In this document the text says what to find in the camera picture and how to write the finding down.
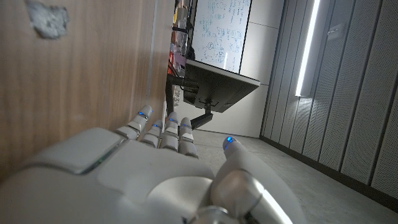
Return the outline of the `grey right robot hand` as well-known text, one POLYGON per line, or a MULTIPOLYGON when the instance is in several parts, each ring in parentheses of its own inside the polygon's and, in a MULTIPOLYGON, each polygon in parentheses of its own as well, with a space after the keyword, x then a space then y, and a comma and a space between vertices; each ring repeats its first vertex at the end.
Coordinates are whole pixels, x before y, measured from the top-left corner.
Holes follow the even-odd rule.
POLYGON ((2 223, 305 223, 298 198, 236 138, 217 173, 193 124, 144 106, 115 131, 91 128, 28 159, 1 184, 2 223))

